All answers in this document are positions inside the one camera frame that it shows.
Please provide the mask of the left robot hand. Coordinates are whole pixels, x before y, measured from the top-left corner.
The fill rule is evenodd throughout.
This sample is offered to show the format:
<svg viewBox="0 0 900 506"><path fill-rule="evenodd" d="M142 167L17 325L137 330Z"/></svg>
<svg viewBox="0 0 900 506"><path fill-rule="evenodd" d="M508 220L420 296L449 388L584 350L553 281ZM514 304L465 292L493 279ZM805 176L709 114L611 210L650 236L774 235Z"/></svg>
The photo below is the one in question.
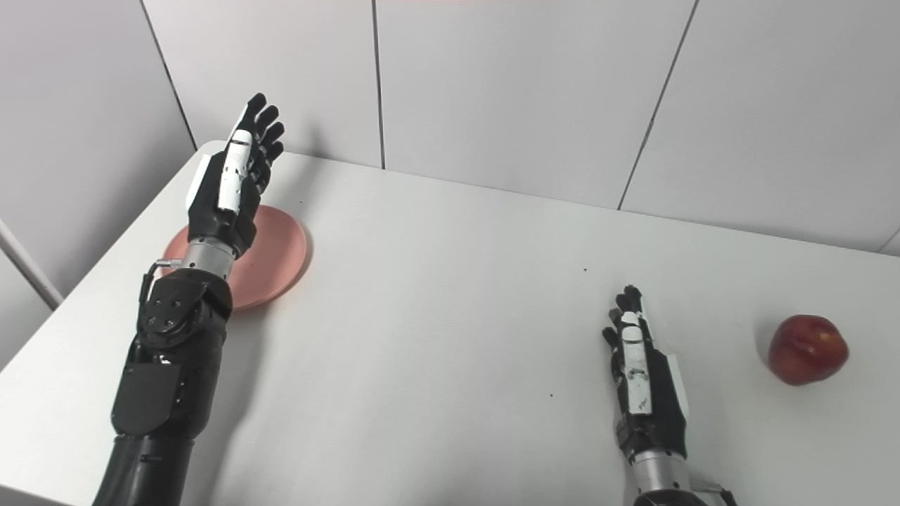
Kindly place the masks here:
<svg viewBox="0 0 900 506"><path fill-rule="evenodd" d="M191 187L188 240L214 240L243 256L256 240L256 214L284 151L279 109L263 93L245 103L227 143L203 158Z"/></svg>

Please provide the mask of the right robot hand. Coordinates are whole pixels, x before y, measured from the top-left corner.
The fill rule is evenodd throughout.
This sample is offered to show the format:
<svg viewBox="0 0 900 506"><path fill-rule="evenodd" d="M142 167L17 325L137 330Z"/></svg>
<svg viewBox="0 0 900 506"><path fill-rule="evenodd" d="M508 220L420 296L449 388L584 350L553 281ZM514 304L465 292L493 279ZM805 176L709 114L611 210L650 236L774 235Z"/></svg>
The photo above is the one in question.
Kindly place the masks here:
<svg viewBox="0 0 900 506"><path fill-rule="evenodd" d="M679 394L677 362L657 348L642 292L627 285L616 296L616 306L608 316L611 325L605 327L602 337L610 347L611 377L620 412L618 448L630 462L649 450L688 457L687 415Z"/></svg>

